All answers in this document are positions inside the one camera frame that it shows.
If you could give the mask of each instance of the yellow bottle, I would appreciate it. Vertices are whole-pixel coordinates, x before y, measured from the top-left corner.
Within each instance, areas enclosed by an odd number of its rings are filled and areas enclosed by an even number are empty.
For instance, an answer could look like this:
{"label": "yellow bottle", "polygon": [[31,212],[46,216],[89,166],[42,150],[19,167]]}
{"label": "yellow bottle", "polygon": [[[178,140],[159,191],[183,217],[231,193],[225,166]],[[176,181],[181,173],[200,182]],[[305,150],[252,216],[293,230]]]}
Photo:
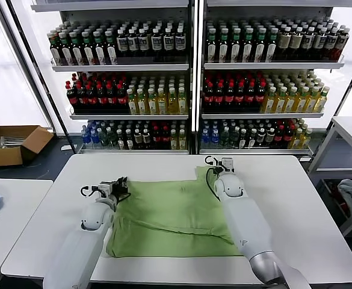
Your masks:
{"label": "yellow bottle", "polygon": [[169,87],[168,112],[169,114],[179,114],[177,94],[174,87]]}
{"label": "yellow bottle", "polygon": [[133,91],[131,89],[128,89],[126,91],[126,93],[128,94],[128,103],[129,103],[130,114],[131,115],[139,114],[138,108],[137,108],[137,103],[134,99]]}
{"label": "yellow bottle", "polygon": [[308,128],[306,133],[300,138],[300,143],[298,144],[299,149],[307,149],[308,143],[310,141],[310,135],[312,134],[312,129]]}
{"label": "yellow bottle", "polygon": [[308,86],[304,86],[301,93],[297,96],[295,102],[294,102],[294,106],[292,107],[292,111],[294,113],[302,113],[304,106],[307,102],[307,98],[309,95],[309,87]]}
{"label": "yellow bottle", "polygon": [[276,88],[275,87],[270,87],[270,90],[267,92],[267,95],[265,96],[264,102],[261,107],[261,112],[262,113],[271,113],[272,112],[272,107],[274,104],[276,98]]}
{"label": "yellow bottle", "polygon": [[166,101],[166,97],[164,94],[164,89],[162,87],[160,87],[158,89],[157,103],[158,103],[159,114],[161,114],[161,115],[168,114],[167,101]]}
{"label": "yellow bottle", "polygon": [[284,113],[291,113],[292,112],[292,107],[295,103],[296,98],[297,98],[297,87],[292,86],[291,90],[289,92],[289,95],[285,101],[284,107],[283,107]]}
{"label": "yellow bottle", "polygon": [[310,97],[307,98],[306,104],[303,108],[303,111],[305,113],[313,113],[313,109],[315,108],[316,101],[318,100],[318,92],[319,92],[319,87],[315,86],[312,89]]}
{"label": "yellow bottle", "polygon": [[153,114],[158,114],[158,103],[157,103],[157,97],[156,94],[154,93],[154,89],[149,89],[149,113],[151,115]]}
{"label": "yellow bottle", "polygon": [[288,143],[288,149],[298,149],[302,133],[303,133],[303,130],[301,128],[296,129],[295,136]]}
{"label": "yellow bottle", "polygon": [[315,105],[315,109],[313,110],[314,113],[321,113],[324,105],[327,102],[327,94],[330,91],[330,88],[328,86],[325,86],[322,90],[322,92],[320,93],[320,98],[318,99],[316,105]]}
{"label": "yellow bottle", "polygon": [[283,111],[283,106],[285,101],[286,101],[286,87],[283,86],[280,89],[280,92],[273,103],[272,113],[281,113]]}

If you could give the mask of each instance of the bottle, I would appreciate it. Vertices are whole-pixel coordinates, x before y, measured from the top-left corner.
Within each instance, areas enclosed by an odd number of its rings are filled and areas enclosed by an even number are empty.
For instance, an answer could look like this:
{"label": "bottle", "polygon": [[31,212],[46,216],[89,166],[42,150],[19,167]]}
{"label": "bottle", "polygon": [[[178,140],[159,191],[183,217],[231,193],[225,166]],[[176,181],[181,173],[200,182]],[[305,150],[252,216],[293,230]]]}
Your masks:
{"label": "bottle", "polygon": [[265,33],[267,32],[266,28],[260,28],[259,29],[259,34],[258,34],[258,39],[255,43],[255,57],[254,57],[254,62],[261,62],[262,56],[264,53],[264,46],[265,46]]}
{"label": "bottle", "polygon": [[300,143],[298,145],[299,149],[307,149],[310,141],[310,136],[312,134],[312,129],[308,128],[304,135],[301,136]]}
{"label": "bottle", "polygon": [[314,113],[321,113],[323,111],[324,105],[327,102],[327,94],[330,91],[328,86],[325,86],[320,94],[320,98],[318,99],[315,108],[313,109]]}
{"label": "bottle", "polygon": [[291,142],[288,144],[288,149],[298,149],[302,132],[303,132],[303,130],[301,128],[296,129],[295,136],[292,138]]}
{"label": "bottle", "polygon": [[297,87],[292,86],[283,106],[284,113],[291,113],[295,100],[297,99]]}
{"label": "bottle", "polygon": [[279,94],[277,95],[273,107],[272,107],[272,113],[281,113],[286,101],[286,91],[287,88],[285,86],[283,86],[280,89]]}
{"label": "bottle", "polygon": [[242,41],[241,62],[250,62],[250,54],[252,51],[253,28],[247,28],[245,39]]}
{"label": "bottle", "polygon": [[276,88],[270,87],[267,97],[264,99],[264,103],[261,107],[261,113],[271,113],[272,107],[276,98]]}
{"label": "bottle", "polygon": [[270,38],[269,41],[267,43],[267,47],[266,49],[264,49],[265,51],[265,62],[272,62],[273,58],[274,58],[274,52],[276,50],[276,44],[277,44],[277,33],[279,32],[279,30],[277,28],[272,28],[271,32],[270,32]]}
{"label": "bottle", "polygon": [[248,148],[249,148],[249,149],[253,149],[254,146],[255,146],[255,142],[256,142],[256,133],[257,133],[256,128],[252,128],[252,129],[250,130],[250,135],[249,135],[249,138],[248,138]]}
{"label": "bottle", "polygon": [[230,62],[238,61],[238,53],[240,51],[240,28],[235,28],[233,30],[233,37],[230,43],[231,52],[230,52]]}

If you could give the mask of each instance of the white table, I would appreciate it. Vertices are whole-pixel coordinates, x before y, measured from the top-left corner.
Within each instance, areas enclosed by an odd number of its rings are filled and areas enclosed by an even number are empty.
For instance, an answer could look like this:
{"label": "white table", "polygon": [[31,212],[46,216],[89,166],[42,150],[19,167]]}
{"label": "white table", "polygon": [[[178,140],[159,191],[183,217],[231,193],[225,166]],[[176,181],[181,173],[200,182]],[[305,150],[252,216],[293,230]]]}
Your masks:
{"label": "white table", "polygon": [[[201,155],[74,155],[15,244],[2,273],[43,278],[67,232],[91,198],[83,185],[128,176],[134,181],[195,179]],[[273,231],[273,248],[312,284],[352,282],[352,253],[293,156],[235,156],[235,168]],[[92,282],[260,284],[244,257],[104,258]]]}
{"label": "white table", "polygon": [[0,268],[52,183],[0,179]]}
{"label": "white table", "polygon": [[[332,117],[332,122],[333,126],[331,130],[328,132],[327,137],[321,144],[315,159],[309,166],[308,174],[310,176],[316,173],[327,174],[330,172],[332,172],[334,176],[336,173],[338,175],[352,175],[352,167],[347,168],[341,166],[338,168],[319,168],[330,145],[338,135],[340,135],[352,147],[352,116],[335,116]],[[340,226],[340,231],[344,236],[352,231],[352,215]]]}

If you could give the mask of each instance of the bottle label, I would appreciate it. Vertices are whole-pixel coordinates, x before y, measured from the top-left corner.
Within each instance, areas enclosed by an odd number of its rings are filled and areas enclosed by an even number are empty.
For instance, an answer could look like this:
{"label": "bottle label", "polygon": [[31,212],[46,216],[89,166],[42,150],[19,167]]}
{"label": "bottle label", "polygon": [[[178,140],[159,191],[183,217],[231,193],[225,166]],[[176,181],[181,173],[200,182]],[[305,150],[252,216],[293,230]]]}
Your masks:
{"label": "bottle label", "polygon": [[311,99],[306,108],[306,113],[313,113],[313,107],[315,106],[316,99]]}
{"label": "bottle label", "polygon": [[53,55],[54,61],[57,65],[62,65],[62,61],[61,61],[61,57],[60,54],[58,52],[57,48],[51,48],[50,49],[51,54]]}
{"label": "bottle label", "polygon": [[120,147],[120,149],[125,149],[125,145],[123,144],[123,140],[118,141],[118,146]]}
{"label": "bottle label", "polygon": [[84,65],[84,60],[82,58],[81,50],[79,50],[78,47],[74,47],[73,53],[74,53],[75,59],[77,60],[78,65]]}
{"label": "bottle label", "polygon": [[232,52],[230,53],[230,62],[237,62],[238,53],[240,51],[240,45],[234,44],[232,46]]}
{"label": "bottle label", "polygon": [[301,40],[301,48],[303,49],[310,49],[313,44],[313,40],[315,39],[315,35],[304,35],[303,39]]}
{"label": "bottle label", "polygon": [[279,48],[288,48],[289,42],[291,41],[291,35],[282,34],[279,39]]}
{"label": "bottle label", "polygon": [[214,54],[215,54],[216,46],[213,44],[210,44],[208,46],[208,63],[213,63],[214,62]]}
{"label": "bottle label", "polygon": [[140,45],[140,50],[141,51],[148,51],[149,50],[149,39],[147,38],[147,36],[139,37],[138,38],[138,43]]}
{"label": "bottle label", "polygon": [[99,60],[100,65],[106,65],[106,58],[103,54],[103,49],[101,47],[96,47],[96,52]]}
{"label": "bottle label", "polygon": [[185,36],[176,36],[176,50],[182,51],[186,48]]}
{"label": "bottle label", "polygon": [[273,106],[273,99],[270,99],[267,101],[267,104],[265,106],[265,113],[271,113],[271,109],[272,109],[272,106]]}
{"label": "bottle label", "polygon": [[132,150],[132,149],[133,149],[133,141],[132,141],[132,140],[127,140],[126,142],[127,142],[127,144],[128,144],[128,148],[129,148],[130,150]]}
{"label": "bottle label", "polygon": [[114,47],[108,47],[108,53],[109,53],[111,65],[116,65],[117,56],[116,56],[116,50],[114,49]]}
{"label": "bottle label", "polygon": [[140,114],[146,114],[146,112],[145,112],[145,102],[139,101],[138,102],[138,109],[140,110]]}
{"label": "bottle label", "polygon": [[177,149],[177,140],[171,140],[170,141],[170,148],[171,149]]}
{"label": "bottle label", "polygon": [[324,44],[324,48],[333,49],[335,47],[337,39],[338,39],[338,36],[328,35],[326,43]]}
{"label": "bottle label", "polygon": [[348,37],[339,35],[338,41],[336,41],[335,48],[343,50],[345,44],[347,43]]}
{"label": "bottle label", "polygon": [[228,49],[228,45],[227,44],[220,45],[220,54],[218,56],[218,62],[220,62],[220,63],[224,63],[225,62],[227,49]]}
{"label": "bottle label", "polygon": [[154,51],[162,50],[161,36],[158,36],[158,37],[152,36],[152,48]]}
{"label": "bottle label", "polygon": [[256,46],[255,52],[255,62],[260,62],[262,57],[262,52],[264,51],[264,44],[258,44]]}
{"label": "bottle label", "polygon": [[174,37],[164,36],[164,47],[166,51],[174,50]]}
{"label": "bottle label", "polygon": [[138,38],[128,37],[128,45],[130,51],[138,51]]}
{"label": "bottle label", "polygon": [[298,104],[297,104],[296,112],[297,113],[302,113],[305,104],[306,104],[306,100],[305,99],[302,99],[301,101],[299,101]]}
{"label": "bottle label", "polygon": [[137,109],[135,107],[134,102],[129,102],[129,108],[130,108],[130,114],[136,115],[137,114]]}
{"label": "bottle label", "polygon": [[292,111],[292,106],[294,104],[295,100],[294,99],[289,99],[286,103],[286,106],[285,106],[285,113],[290,113]]}
{"label": "bottle label", "polygon": [[155,101],[149,101],[149,110],[150,110],[150,114],[157,114]]}
{"label": "bottle label", "polygon": [[65,55],[67,65],[74,65],[72,54],[68,48],[62,48],[63,55]]}
{"label": "bottle label", "polygon": [[117,46],[119,51],[128,51],[128,40],[126,38],[117,38]]}
{"label": "bottle label", "polygon": [[91,51],[90,47],[85,47],[85,54],[87,57],[87,61],[89,62],[89,65],[95,65],[96,64],[96,60],[93,56],[93,51]]}
{"label": "bottle label", "polygon": [[242,60],[241,62],[249,62],[250,51],[252,49],[251,44],[246,44],[242,50]]}
{"label": "bottle label", "polygon": [[300,47],[301,40],[303,35],[292,35],[291,41],[289,42],[289,48],[298,49]]}
{"label": "bottle label", "polygon": [[276,44],[269,44],[268,45],[267,56],[265,57],[265,62],[272,62],[275,49],[276,49]]}
{"label": "bottle label", "polygon": [[277,102],[277,107],[276,107],[276,113],[281,113],[283,110],[283,105],[284,105],[285,100],[281,99]]}

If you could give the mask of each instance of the metal shelf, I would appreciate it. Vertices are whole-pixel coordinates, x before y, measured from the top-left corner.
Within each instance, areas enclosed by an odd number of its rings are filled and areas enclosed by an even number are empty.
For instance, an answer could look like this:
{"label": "metal shelf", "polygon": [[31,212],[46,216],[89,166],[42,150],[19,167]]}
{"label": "metal shelf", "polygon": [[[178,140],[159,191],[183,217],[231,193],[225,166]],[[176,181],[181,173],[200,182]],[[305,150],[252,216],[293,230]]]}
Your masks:
{"label": "metal shelf", "polygon": [[235,113],[202,114],[202,119],[299,119],[302,117],[318,119],[324,113]]}
{"label": "metal shelf", "polygon": [[200,155],[311,155],[309,149],[201,149]]}
{"label": "metal shelf", "polygon": [[207,0],[208,7],[352,7],[352,0]]}
{"label": "metal shelf", "polygon": [[130,64],[130,65],[75,65],[52,66],[56,72],[88,71],[185,71],[189,64]]}
{"label": "metal shelf", "polygon": [[205,63],[205,69],[340,69],[344,62],[238,62]]}
{"label": "metal shelf", "polygon": [[71,119],[82,119],[82,120],[185,120],[188,119],[189,115],[187,114],[166,114],[166,115],[144,115],[144,116],[136,116],[131,114],[75,114],[73,113],[70,118]]}
{"label": "metal shelf", "polygon": [[35,12],[188,7],[188,0],[113,0],[32,5]]}

